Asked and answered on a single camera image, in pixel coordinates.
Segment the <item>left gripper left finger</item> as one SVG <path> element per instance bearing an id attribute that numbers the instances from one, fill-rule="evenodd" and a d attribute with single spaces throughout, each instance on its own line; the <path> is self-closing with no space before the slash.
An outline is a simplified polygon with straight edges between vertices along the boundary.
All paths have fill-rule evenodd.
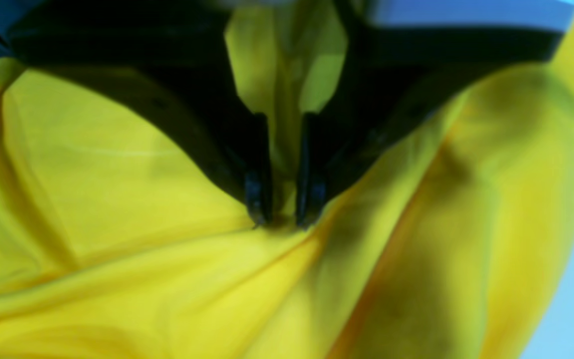
<path id="1" fill-rule="evenodd" d="M 24 64 L 136 112 L 246 206 L 273 220 L 268 120 L 239 97 L 231 12 L 202 0 L 44 0 L 7 36 Z"/>

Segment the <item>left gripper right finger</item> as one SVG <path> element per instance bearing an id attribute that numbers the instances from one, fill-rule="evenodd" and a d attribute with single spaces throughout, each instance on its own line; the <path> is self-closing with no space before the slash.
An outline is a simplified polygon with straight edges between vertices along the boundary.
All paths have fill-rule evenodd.
<path id="1" fill-rule="evenodd" d="M 458 93 L 506 67 L 549 62 L 574 20 L 574 0 L 333 5 L 348 47 L 332 97 L 303 116 L 299 227 Z"/>

